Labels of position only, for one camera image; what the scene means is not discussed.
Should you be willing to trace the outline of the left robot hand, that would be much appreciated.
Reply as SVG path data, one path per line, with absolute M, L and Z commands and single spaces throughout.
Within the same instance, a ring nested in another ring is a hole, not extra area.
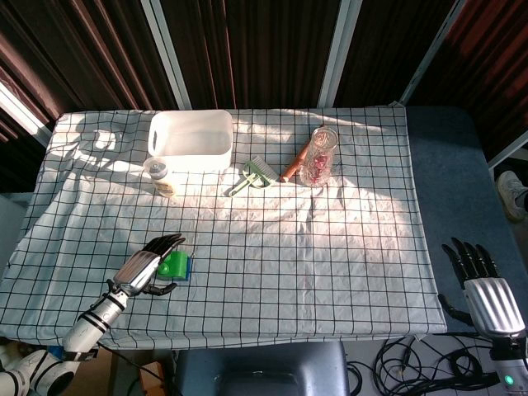
M 156 237 L 147 243 L 142 250 L 132 255 L 116 272 L 112 280 L 108 280 L 109 291 L 124 292 L 129 298 L 139 293 L 162 296 L 171 293 L 176 283 L 163 288 L 151 285 L 150 281 L 157 273 L 158 267 L 169 254 L 186 239 L 180 233 Z

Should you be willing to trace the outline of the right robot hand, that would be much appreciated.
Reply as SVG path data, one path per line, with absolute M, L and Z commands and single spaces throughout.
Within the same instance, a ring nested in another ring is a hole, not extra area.
M 480 244 L 472 245 L 458 238 L 453 245 L 443 244 L 460 284 L 469 311 L 463 312 L 439 294 L 441 307 L 451 318 L 462 322 L 491 340 L 526 336 L 526 325 L 512 289 L 499 276 L 495 261 Z

